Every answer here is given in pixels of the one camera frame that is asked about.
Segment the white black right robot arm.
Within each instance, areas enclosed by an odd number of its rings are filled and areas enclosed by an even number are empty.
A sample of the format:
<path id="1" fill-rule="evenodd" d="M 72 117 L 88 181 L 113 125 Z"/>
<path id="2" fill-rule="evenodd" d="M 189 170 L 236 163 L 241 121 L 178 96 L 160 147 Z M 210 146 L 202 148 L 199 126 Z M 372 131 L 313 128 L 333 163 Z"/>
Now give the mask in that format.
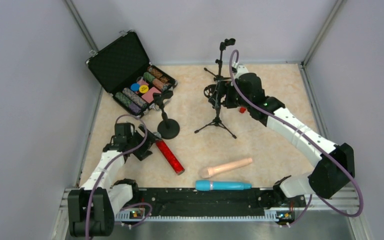
<path id="1" fill-rule="evenodd" d="M 310 173 L 286 176 L 273 189 L 280 198 L 315 194 L 330 199 L 354 176 L 354 150 L 347 144 L 338 145 L 298 120 L 283 102 L 265 94 L 261 79 L 245 73 L 235 81 L 222 84 L 226 108 L 243 107 L 250 116 L 277 132 L 298 149 L 314 167 Z"/>

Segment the black shock-mount tripod stand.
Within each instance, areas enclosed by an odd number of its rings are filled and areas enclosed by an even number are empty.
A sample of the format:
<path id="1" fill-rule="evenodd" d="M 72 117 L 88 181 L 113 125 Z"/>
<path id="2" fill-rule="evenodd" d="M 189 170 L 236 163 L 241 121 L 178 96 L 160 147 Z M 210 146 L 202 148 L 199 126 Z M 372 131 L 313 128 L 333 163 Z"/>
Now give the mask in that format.
<path id="1" fill-rule="evenodd" d="M 226 87 L 231 81 L 228 80 L 228 77 L 215 78 L 215 84 L 210 84 L 206 86 L 203 90 L 204 96 L 208 99 L 208 102 L 212 105 L 212 108 L 215 109 L 215 118 L 208 124 L 194 131 L 195 134 L 199 133 L 206 127 L 214 126 L 225 129 L 231 134 L 234 139 L 237 139 L 237 136 L 234 135 L 222 122 L 220 118 L 221 107 L 222 107 L 222 98 L 226 95 Z"/>

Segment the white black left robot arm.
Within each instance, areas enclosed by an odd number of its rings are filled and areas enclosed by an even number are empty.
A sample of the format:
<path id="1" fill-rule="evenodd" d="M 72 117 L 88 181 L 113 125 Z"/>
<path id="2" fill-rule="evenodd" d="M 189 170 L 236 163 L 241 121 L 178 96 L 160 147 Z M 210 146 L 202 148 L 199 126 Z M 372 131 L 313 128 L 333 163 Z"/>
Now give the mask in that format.
<path id="1" fill-rule="evenodd" d="M 72 237 L 107 237 L 113 232 L 115 217 L 134 198 L 137 184 L 132 179 L 115 180 L 130 154 L 139 160 L 152 155 L 150 148 L 161 139 L 157 132 L 138 129 L 130 122 L 117 123 L 105 145 L 98 165 L 86 182 L 67 197 L 68 229 Z"/>

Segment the red glitter microphone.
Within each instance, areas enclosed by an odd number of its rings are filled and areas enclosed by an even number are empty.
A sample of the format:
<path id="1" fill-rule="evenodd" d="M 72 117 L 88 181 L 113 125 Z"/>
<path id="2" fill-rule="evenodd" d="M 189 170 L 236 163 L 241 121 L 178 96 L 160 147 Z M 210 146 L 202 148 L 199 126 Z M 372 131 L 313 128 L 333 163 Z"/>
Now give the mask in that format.
<path id="1" fill-rule="evenodd" d="M 174 155 L 174 153 L 171 151 L 171 149 L 168 147 L 168 145 L 165 143 L 165 141 L 162 139 L 162 136 L 158 132 L 153 132 L 155 135 L 155 145 L 161 152 L 161 154 L 164 156 L 170 167 L 173 169 L 176 175 L 181 175 L 184 173 L 185 168 L 182 166 L 182 164 L 179 162 L 177 157 Z"/>

